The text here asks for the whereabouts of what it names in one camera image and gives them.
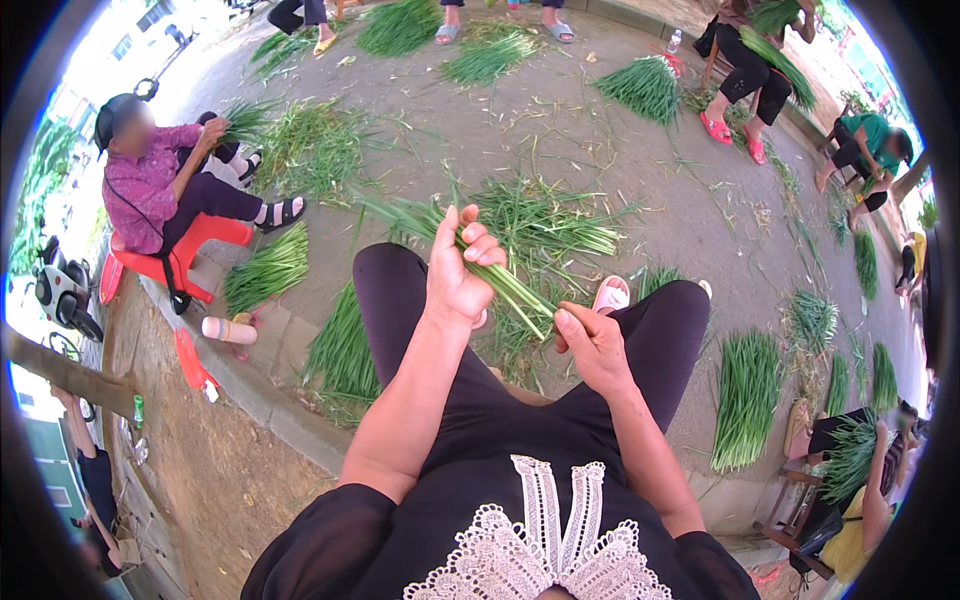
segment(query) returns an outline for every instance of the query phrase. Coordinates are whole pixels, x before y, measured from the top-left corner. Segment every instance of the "green bottle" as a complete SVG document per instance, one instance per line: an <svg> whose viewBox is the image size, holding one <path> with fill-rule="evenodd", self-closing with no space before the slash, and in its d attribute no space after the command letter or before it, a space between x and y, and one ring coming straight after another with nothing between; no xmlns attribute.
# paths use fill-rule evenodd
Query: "green bottle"
<svg viewBox="0 0 960 600"><path fill-rule="evenodd" d="M143 428L143 396L140 394L133 397L133 420L137 429Z"/></svg>

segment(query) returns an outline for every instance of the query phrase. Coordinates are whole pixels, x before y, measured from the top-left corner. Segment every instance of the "gray slipper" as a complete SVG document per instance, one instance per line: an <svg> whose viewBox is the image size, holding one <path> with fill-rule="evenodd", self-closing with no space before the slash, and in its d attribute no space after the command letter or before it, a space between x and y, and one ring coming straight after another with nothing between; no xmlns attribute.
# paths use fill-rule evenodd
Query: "gray slipper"
<svg viewBox="0 0 960 600"><path fill-rule="evenodd" d="M577 38L577 35L570 30L570 26L567 25L566 23L557 23L555 25L551 25L550 27L547 27L547 29L550 30L550 33L553 34L553 37L555 37L557 41L563 44L572 43L573 40ZM563 34L569 34L572 37L570 39L563 39L561 37L561 35Z"/></svg>
<svg viewBox="0 0 960 600"><path fill-rule="evenodd" d="M443 24L440 26L440 29L437 30L437 33L433 35L433 43L438 46L446 46L446 44L453 43L453 40L457 38L457 32L460 31L459 25L446 25ZM437 38L440 36L450 36L450 41L437 41Z"/></svg>

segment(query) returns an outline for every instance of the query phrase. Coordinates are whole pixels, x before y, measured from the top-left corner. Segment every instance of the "black sandal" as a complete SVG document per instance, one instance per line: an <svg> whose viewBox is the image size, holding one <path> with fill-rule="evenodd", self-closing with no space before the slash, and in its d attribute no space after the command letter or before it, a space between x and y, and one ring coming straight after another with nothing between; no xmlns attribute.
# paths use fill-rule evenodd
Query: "black sandal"
<svg viewBox="0 0 960 600"><path fill-rule="evenodd" d="M260 158L256 163L251 160L251 158L254 156L258 156ZM250 184L253 183L253 176L256 175L256 170L260 167L261 162L263 162L262 150L257 150L247 158L247 170L239 178L244 189L247 189L250 187Z"/></svg>
<svg viewBox="0 0 960 600"><path fill-rule="evenodd" d="M267 217L263 220L263 223L256 224L257 227L263 231L264 234L270 233L280 228L285 228L293 225L300 220L300 217L303 216L303 213L306 212L306 201L303 201L303 207L300 209L300 212L294 214L294 200L296 198L288 198L283 201L283 208L280 210L280 222L274 223L274 213L276 212L275 206L281 203L270 203L267 204Z"/></svg>

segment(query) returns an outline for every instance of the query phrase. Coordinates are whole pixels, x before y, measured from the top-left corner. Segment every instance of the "motorcycle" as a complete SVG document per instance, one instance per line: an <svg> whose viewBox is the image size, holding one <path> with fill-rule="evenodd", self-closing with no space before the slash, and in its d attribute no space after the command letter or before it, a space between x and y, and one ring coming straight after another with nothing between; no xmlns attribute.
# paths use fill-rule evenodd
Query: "motorcycle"
<svg viewBox="0 0 960 600"><path fill-rule="evenodd" d="M60 250L56 235L50 236L47 247L37 255L34 265L34 294L47 314L47 321L65 329L76 329L83 336L103 343L104 331L86 312L90 303L90 265L86 260L69 262Z"/></svg>

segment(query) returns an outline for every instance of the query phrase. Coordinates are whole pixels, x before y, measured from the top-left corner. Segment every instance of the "yellow slipper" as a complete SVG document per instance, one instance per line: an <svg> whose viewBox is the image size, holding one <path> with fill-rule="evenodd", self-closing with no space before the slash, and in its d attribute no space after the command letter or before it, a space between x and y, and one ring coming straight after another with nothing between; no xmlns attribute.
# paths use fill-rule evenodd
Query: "yellow slipper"
<svg viewBox="0 0 960 600"><path fill-rule="evenodd" d="M800 414L800 407L806 407L806 413ZM790 456L790 443L800 433L800 428L810 426L810 406L809 400L800 398L790 407L790 417L787 419L786 438L783 440L783 456Z"/></svg>
<svg viewBox="0 0 960 600"><path fill-rule="evenodd" d="M330 39L325 39L324 41L317 41L317 45L313 47L313 56L318 57L319 55L326 52L326 49L333 45L333 42L337 41L337 37L331 37Z"/></svg>

